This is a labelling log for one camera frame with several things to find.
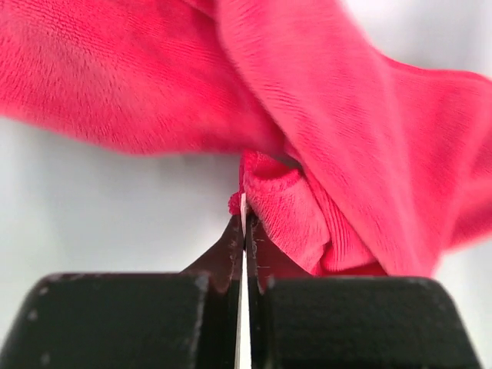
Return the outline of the pink red towel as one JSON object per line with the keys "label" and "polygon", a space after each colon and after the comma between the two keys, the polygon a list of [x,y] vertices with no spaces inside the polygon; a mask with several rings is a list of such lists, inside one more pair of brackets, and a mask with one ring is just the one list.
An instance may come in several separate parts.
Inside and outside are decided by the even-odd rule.
{"label": "pink red towel", "polygon": [[1,112],[112,150],[240,152],[315,274],[428,276],[491,232],[491,83],[382,55],[337,1],[3,1]]}

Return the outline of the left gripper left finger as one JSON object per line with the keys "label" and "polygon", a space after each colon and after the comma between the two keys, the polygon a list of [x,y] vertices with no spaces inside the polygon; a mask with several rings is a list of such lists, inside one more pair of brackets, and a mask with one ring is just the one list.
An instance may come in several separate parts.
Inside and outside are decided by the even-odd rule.
{"label": "left gripper left finger", "polygon": [[243,234],[178,273],[70,273],[27,294],[1,350],[3,368],[235,368]]}

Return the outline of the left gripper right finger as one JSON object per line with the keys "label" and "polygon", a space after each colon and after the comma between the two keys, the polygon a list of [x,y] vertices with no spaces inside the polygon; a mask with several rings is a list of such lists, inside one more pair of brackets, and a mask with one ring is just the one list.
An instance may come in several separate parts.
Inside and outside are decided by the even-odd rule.
{"label": "left gripper right finger", "polygon": [[478,368],[449,294],[427,278],[316,278],[250,215],[245,228],[255,368]]}

